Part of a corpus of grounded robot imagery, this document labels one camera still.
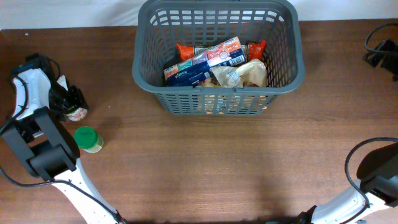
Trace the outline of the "green lid jar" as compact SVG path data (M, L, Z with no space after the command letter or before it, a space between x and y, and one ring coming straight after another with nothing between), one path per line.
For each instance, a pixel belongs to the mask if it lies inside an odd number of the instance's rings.
M99 152L104 146L104 139L93 128L82 126L73 135L78 147L88 153Z
M88 110L85 108L77 108L71 113L66 114L66 117L70 121L80 121L88 114Z

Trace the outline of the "grey plastic shopping basket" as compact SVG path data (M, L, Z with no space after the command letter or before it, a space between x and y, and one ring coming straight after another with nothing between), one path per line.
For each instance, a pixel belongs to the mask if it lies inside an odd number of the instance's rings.
M303 82L297 11L286 0L147 1L132 74L173 114L262 113Z

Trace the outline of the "orange spaghetti packet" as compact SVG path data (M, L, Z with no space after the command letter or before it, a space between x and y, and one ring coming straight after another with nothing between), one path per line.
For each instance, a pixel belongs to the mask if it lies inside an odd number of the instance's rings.
M265 40L260 40L258 42L248 42L242 46L243 52L248 60L261 59L262 53L266 47L267 42ZM193 58L194 56L206 51L207 47L195 47L186 46L181 44L176 44L176 48L180 55L182 61Z

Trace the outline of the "beige paper bag packet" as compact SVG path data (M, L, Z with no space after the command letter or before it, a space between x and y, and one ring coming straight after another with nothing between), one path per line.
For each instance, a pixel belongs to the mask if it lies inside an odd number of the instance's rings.
M213 67L210 68L210 72L223 88L244 87L245 85L266 86L267 68L258 59L252 59L239 67Z

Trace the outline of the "white tissue pack stack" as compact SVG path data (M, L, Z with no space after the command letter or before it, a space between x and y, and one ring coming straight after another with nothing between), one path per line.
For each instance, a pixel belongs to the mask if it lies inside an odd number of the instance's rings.
M210 68L234 67L246 63L238 37L208 48L206 51L164 70L167 86L195 86L211 77Z

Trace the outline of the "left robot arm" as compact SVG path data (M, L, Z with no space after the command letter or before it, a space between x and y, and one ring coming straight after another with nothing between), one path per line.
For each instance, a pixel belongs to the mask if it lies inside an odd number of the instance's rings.
M88 110L83 93L70 85L57 62L33 54L11 71L16 91L12 116L1 137L40 186L52 185L72 203L87 223L125 223L121 214L97 191L84 171L80 151L98 152L103 138L92 128L70 134L66 120L79 121Z

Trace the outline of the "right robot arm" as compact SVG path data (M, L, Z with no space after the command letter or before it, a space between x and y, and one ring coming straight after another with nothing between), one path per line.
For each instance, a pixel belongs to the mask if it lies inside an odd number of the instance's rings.
M361 161L357 181L349 174L349 162L361 147L373 142L390 142L375 149ZM348 153L345 175L351 185L333 200L302 212L293 223L357 223L365 216L397 206L397 138L378 137L364 140Z

